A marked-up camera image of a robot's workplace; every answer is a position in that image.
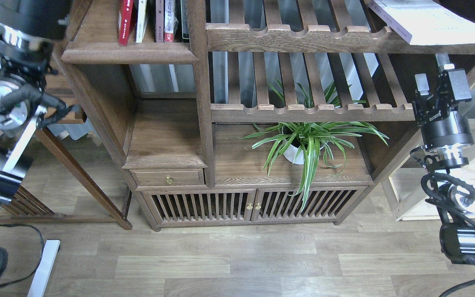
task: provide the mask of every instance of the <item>drawer knob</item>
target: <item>drawer knob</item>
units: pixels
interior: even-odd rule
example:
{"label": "drawer knob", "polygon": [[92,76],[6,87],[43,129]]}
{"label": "drawer knob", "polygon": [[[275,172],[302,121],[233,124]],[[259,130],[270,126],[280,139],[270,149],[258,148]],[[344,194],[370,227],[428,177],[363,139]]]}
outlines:
{"label": "drawer knob", "polygon": [[173,178],[169,175],[166,175],[166,184],[173,184]]}

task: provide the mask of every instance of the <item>wooden table leg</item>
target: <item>wooden table leg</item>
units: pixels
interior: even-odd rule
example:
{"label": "wooden table leg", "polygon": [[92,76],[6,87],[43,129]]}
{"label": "wooden table leg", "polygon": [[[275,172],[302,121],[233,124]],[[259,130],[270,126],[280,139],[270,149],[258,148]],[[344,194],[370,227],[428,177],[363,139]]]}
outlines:
{"label": "wooden table leg", "polygon": [[111,199],[98,187],[96,182],[87,174],[80,164],[73,158],[68,150],[47,128],[36,130],[36,137],[58,159],[64,167],[84,186],[86,190],[104,207],[105,210],[126,230],[131,230],[133,225],[125,218],[124,214],[113,204]]}

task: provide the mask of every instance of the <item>cabinet door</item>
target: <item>cabinet door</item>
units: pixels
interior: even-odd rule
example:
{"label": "cabinet door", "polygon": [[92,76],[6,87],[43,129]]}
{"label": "cabinet door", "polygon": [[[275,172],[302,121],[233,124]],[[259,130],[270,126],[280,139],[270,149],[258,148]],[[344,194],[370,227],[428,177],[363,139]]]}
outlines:
{"label": "cabinet door", "polygon": [[142,192],[160,227],[243,224],[250,221],[256,190]]}
{"label": "cabinet door", "polygon": [[311,188],[307,205],[300,211],[302,195],[291,189],[259,189],[252,222],[335,222],[336,214],[366,186]]}

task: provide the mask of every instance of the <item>drawer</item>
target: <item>drawer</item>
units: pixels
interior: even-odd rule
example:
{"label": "drawer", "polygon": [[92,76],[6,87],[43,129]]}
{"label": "drawer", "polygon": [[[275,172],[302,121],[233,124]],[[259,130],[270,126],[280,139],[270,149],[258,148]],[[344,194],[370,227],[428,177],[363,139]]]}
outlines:
{"label": "drawer", "polygon": [[198,186],[204,184],[203,169],[130,170],[137,186]]}

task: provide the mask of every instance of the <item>wooden floor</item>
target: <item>wooden floor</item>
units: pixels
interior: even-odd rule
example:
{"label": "wooden floor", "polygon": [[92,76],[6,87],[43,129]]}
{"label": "wooden floor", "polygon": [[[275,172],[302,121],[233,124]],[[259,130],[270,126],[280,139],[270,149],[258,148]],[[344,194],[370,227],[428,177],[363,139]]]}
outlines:
{"label": "wooden floor", "polygon": [[[96,139],[64,140],[106,194],[125,184]],[[55,211],[104,213],[40,144],[24,185]],[[132,204],[133,231],[117,224],[37,224],[60,239],[52,297],[431,297],[475,278],[441,254],[438,221],[395,222],[379,186],[340,226],[279,224],[151,231]],[[36,233],[0,227],[9,262],[2,282],[38,260]],[[30,281],[0,290],[26,296]],[[475,286],[451,297],[475,297]]]}

